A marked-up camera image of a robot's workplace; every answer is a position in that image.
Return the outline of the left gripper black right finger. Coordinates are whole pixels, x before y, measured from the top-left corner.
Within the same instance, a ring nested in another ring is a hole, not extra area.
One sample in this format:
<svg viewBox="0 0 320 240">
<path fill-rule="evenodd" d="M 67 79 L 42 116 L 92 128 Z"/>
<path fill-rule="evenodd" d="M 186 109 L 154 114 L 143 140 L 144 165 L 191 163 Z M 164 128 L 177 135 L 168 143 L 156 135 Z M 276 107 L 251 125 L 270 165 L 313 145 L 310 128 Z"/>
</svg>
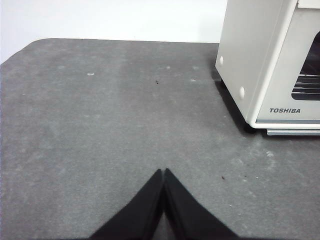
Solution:
<svg viewBox="0 0 320 240">
<path fill-rule="evenodd" d="M 165 214 L 178 240 L 236 240 L 238 236 L 204 208 L 168 168 L 164 171 Z"/>
</svg>

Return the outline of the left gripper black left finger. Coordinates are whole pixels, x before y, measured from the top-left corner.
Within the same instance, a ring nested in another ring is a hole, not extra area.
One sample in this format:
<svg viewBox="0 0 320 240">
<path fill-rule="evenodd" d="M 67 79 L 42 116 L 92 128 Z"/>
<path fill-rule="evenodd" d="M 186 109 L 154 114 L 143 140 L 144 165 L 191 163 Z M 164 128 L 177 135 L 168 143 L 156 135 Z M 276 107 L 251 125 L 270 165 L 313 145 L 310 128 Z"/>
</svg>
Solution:
<svg viewBox="0 0 320 240">
<path fill-rule="evenodd" d="M 158 169 L 126 206 L 91 235 L 91 239 L 152 239 L 163 212 L 163 185 L 163 174 Z"/>
</svg>

